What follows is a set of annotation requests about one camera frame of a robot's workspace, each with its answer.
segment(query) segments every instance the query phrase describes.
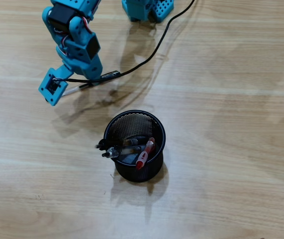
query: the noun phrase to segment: wood grain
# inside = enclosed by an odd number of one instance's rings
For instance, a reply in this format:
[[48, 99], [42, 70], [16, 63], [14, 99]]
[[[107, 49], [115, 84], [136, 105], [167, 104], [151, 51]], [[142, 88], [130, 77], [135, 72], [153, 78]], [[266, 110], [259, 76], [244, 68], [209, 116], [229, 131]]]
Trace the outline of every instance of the wood grain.
[[[284, 239], [284, 1], [199, 0], [150, 63], [54, 108], [37, 91], [61, 64], [47, 5], [0, 0], [1, 239]], [[103, 0], [104, 72], [148, 57], [166, 23], [130, 23]], [[165, 165], [142, 184], [93, 147], [131, 109], [167, 133]]]

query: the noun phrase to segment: pen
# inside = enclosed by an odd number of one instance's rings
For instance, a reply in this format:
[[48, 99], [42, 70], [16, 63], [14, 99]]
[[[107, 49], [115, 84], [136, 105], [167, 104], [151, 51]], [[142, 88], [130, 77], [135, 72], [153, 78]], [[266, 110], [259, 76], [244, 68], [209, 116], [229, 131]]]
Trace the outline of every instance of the pen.
[[142, 167], [144, 167], [148, 155], [150, 154], [150, 152], [155, 148], [155, 139], [154, 138], [150, 138], [146, 144], [146, 147], [144, 149], [143, 152], [141, 152], [141, 154], [138, 156], [138, 159], [136, 161], [136, 169], [140, 170]]
[[139, 138], [129, 138], [125, 140], [107, 140], [102, 139], [95, 148], [99, 150], [107, 150], [108, 148], [115, 146], [137, 146], [137, 145], [145, 145], [148, 141], [147, 137], [139, 137]]
[[123, 148], [122, 150], [118, 149], [118, 148], [111, 147], [106, 151], [106, 153], [102, 154], [102, 157], [117, 158], [120, 154], [121, 155], [135, 154], [135, 153], [140, 153], [141, 151], [142, 151], [141, 146], [127, 147], [127, 148]]

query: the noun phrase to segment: black mesh cup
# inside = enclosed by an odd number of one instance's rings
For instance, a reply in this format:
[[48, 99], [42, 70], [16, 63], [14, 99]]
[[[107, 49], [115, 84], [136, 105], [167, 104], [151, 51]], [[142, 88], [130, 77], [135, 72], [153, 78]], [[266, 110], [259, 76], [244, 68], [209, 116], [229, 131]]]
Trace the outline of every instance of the black mesh cup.
[[107, 126], [104, 139], [124, 140], [139, 136], [153, 137], [156, 149], [149, 155], [144, 167], [140, 170], [135, 164], [128, 164], [113, 158], [118, 173], [132, 182], [145, 182], [153, 178], [163, 165], [163, 149], [166, 135], [162, 123], [152, 114], [145, 111], [126, 111], [116, 116]]

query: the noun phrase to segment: red wire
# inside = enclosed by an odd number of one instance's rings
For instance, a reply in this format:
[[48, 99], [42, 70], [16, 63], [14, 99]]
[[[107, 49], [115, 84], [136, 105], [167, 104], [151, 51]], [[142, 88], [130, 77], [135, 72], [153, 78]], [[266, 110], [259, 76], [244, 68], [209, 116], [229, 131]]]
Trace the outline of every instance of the red wire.
[[67, 38], [68, 36], [69, 36], [69, 35], [66, 35], [66, 36], [63, 37], [62, 40], [61, 40], [61, 44], [62, 44], [63, 47], [65, 47], [64, 41], [66, 40], [66, 38]]
[[82, 17], [82, 20], [83, 20], [83, 24], [84, 24], [86, 30], [87, 30], [90, 34], [92, 34], [92, 31], [89, 29], [89, 27], [88, 27], [88, 25], [87, 25], [86, 18], [85, 18], [84, 16]]

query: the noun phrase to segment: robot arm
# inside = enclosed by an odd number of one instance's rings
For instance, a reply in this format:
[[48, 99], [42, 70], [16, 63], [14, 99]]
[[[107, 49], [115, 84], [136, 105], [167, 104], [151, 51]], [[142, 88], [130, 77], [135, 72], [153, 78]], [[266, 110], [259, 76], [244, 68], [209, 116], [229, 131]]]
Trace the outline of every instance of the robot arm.
[[[57, 70], [50, 68], [39, 91], [47, 102], [55, 106], [66, 90], [74, 73], [85, 76], [90, 84], [98, 85], [100, 79], [112, 77], [119, 72], [104, 76], [98, 57], [100, 45], [96, 34], [89, 28], [101, 0], [51, 0], [42, 19], [53, 40], [63, 65]], [[145, 21], [150, 15], [161, 22], [173, 10], [174, 0], [122, 0], [122, 5], [131, 21]]]
[[76, 73], [94, 82], [101, 76], [102, 64], [98, 57], [100, 45], [96, 34], [88, 26], [100, 0], [51, 2], [54, 6], [43, 11], [42, 19], [57, 43], [56, 50], [63, 65], [57, 70], [49, 69], [39, 91], [54, 106], [68, 86], [64, 81], [54, 81], [54, 78], [67, 79]]

